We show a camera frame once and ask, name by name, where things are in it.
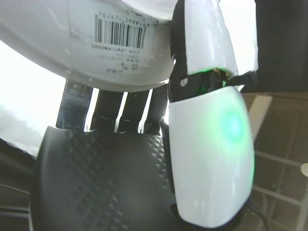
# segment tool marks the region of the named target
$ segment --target barcode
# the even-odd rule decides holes
[[[95,15],[95,42],[143,48],[146,27],[99,18]]]

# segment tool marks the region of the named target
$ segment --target white label sticker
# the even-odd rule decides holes
[[[79,70],[146,74],[157,22],[119,3],[70,1],[73,66]]]

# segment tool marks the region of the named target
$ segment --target tiled floor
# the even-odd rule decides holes
[[[273,231],[308,231],[308,94],[275,93],[255,141],[253,201]],[[245,95],[249,108],[255,95]],[[247,211],[236,231],[264,231],[259,217]]]

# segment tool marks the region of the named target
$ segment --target brown floor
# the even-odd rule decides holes
[[[275,93],[255,141],[253,201],[273,231],[308,231],[308,94]],[[245,94],[249,108],[255,94]],[[265,231],[259,217],[247,211],[236,231]]]

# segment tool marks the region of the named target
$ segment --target black cable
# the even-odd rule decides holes
[[[23,194],[26,194],[26,195],[30,196],[29,192],[21,190],[21,189],[14,188],[14,187],[11,187],[11,186],[0,184],[0,188],[14,190],[16,192],[23,193]]]
[[[269,221],[266,219],[262,211],[253,203],[253,201],[250,198],[246,201],[246,206],[262,219],[266,231],[272,231]]]

